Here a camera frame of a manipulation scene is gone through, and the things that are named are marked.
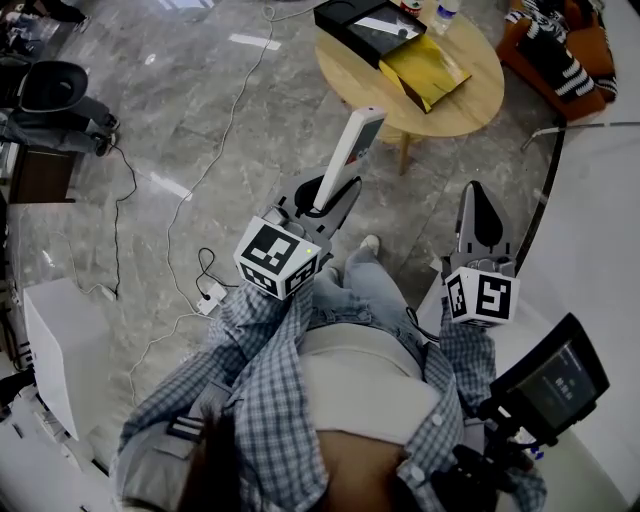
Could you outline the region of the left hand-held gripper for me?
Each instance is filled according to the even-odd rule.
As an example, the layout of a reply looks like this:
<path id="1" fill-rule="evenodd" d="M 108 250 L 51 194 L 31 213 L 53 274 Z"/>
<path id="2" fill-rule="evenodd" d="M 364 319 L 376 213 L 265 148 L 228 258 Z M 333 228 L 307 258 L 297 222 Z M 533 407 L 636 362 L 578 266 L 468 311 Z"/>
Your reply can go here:
<path id="1" fill-rule="evenodd" d="M 330 258 L 331 237 L 358 199 L 362 180 L 353 178 L 323 209 L 314 201 L 326 167 L 303 170 L 283 181 L 272 204 L 249 222 L 234 252 L 240 277 L 284 300 Z"/>

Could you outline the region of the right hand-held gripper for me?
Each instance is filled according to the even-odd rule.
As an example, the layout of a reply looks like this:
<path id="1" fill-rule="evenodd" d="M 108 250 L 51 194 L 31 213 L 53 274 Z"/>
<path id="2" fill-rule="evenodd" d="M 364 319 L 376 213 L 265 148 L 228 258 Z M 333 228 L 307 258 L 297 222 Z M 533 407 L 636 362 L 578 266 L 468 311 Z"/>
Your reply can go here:
<path id="1" fill-rule="evenodd" d="M 451 321 L 483 328 L 512 322 L 520 289 L 512 224 L 498 197 L 479 181 L 464 187 L 455 232 L 459 246 L 444 279 Z"/>

